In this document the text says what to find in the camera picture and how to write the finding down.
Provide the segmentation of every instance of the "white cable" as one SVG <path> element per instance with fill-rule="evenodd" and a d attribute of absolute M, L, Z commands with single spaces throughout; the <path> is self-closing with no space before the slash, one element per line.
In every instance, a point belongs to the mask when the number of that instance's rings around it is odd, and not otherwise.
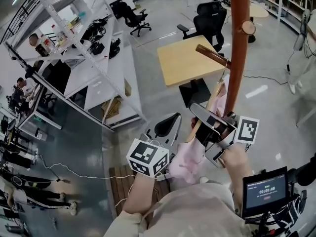
<path fill-rule="evenodd" d="M 53 166 L 61 165 L 61 166 L 65 167 L 65 168 L 67 168 L 70 172 L 74 173 L 74 174 L 75 174 L 76 176 L 78 176 L 78 177 L 85 177 L 85 178 L 89 178 L 89 179 L 92 179 L 92 178 L 94 178 L 94 179 L 126 178 L 126 177 L 129 177 L 129 176 L 134 176 L 134 177 L 135 177 L 135 175 L 127 175 L 127 176 L 123 176 L 123 177 L 121 177 L 121 176 L 111 176 L 111 177 L 80 176 L 80 175 L 78 175 L 77 173 L 75 173 L 74 171 L 72 171 L 71 169 L 69 169 L 67 165 L 64 165 L 64 164 L 62 164 L 62 163 L 53 164 L 51 167 L 47 167 L 47 166 L 45 165 L 45 162 L 44 162 L 44 160 L 43 160 L 43 157 L 40 156 L 40 155 L 39 155 L 38 157 L 41 158 L 41 160 L 42 160 L 43 165 L 44 165 L 45 168 L 51 169 Z"/>
<path fill-rule="evenodd" d="M 133 185 L 134 185 L 134 184 L 132 184 L 132 186 L 129 188 L 128 194 L 130 193 L 130 190 L 132 189 Z M 124 198 L 124 199 L 120 200 L 120 201 L 115 205 L 115 207 L 117 207 L 117 206 L 119 205 L 119 203 L 121 203 L 121 202 L 124 201 L 124 200 L 127 200 L 127 198 Z"/>

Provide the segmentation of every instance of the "cardboard box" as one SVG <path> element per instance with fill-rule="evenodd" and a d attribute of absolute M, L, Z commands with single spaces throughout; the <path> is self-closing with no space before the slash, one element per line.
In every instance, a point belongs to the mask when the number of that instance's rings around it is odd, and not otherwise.
<path fill-rule="evenodd" d="M 125 95 L 129 97 L 132 94 L 132 87 L 129 85 L 126 79 L 124 79 L 124 84 L 125 84 Z"/>
<path fill-rule="evenodd" d="M 112 105 L 110 106 L 108 114 L 106 115 L 105 119 L 112 118 L 112 117 L 119 114 L 119 107 L 120 107 L 122 101 L 123 101 L 123 99 L 121 97 L 115 97 L 113 99 Z M 105 112 L 107 111 L 109 103 L 110 103 L 110 100 L 104 102 L 102 107 L 101 107 L 103 110 L 103 116 L 104 116 Z"/>

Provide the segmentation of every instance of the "bottle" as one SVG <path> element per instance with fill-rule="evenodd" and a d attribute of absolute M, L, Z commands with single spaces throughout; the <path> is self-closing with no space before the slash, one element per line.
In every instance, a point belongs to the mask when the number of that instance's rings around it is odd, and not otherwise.
<path fill-rule="evenodd" d="M 54 52 L 56 47 L 54 43 L 50 40 L 50 38 L 47 38 L 44 34 L 42 34 L 40 37 L 46 51 L 48 53 Z"/>
<path fill-rule="evenodd" d="M 59 45 L 62 45 L 66 41 L 66 36 L 64 32 L 61 31 L 58 26 L 56 27 L 55 25 L 52 25 L 51 27 L 53 29 L 54 34 L 57 37 L 57 42 L 59 43 Z"/>

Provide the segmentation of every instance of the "round table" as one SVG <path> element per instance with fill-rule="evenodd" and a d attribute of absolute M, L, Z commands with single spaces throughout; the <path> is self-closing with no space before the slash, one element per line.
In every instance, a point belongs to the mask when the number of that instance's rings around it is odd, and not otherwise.
<path fill-rule="evenodd" d="M 232 11 L 232 8 L 227 6 L 226 4 L 222 4 L 222 6 L 226 9 L 226 10 L 229 10 L 229 11 Z M 261 7 L 260 5 L 258 4 L 255 4 L 255 3 L 250 3 L 250 6 L 249 6 L 249 15 L 250 15 L 250 21 L 253 22 L 253 18 L 266 18 L 269 13 L 267 12 L 266 9 L 264 9 L 263 7 Z M 249 38 L 248 38 L 248 43 L 253 43 L 255 42 L 256 38 L 254 35 L 250 35 Z"/>

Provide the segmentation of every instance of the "white shoe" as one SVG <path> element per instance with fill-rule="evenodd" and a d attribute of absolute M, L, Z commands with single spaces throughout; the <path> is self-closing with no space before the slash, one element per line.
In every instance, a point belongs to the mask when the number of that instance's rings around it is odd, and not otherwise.
<path fill-rule="evenodd" d="M 298 86 L 299 88 L 303 88 L 302 82 L 301 82 L 301 81 L 298 81 L 298 82 L 297 82 L 297 86 Z"/>
<path fill-rule="evenodd" d="M 288 86 L 290 87 L 290 91 L 293 95 L 295 95 L 295 85 L 291 84 L 289 81 L 287 82 Z"/>
<path fill-rule="evenodd" d="M 65 202 L 65 193 L 62 192 L 59 194 L 59 201 Z"/>
<path fill-rule="evenodd" d="M 205 184 L 205 183 L 207 183 L 209 181 L 209 179 L 206 177 L 206 176 L 201 176 L 200 178 L 199 178 L 199 180 L 198 180 L 198 182 L 200 183 L 200 184 Z"/>
<path fill-rule="evenodd" d="M 69 210 L 70 210 L 70 214 L 75 216 L 77 214 L 77 203 L 76 202 L 71 202 Z"/>

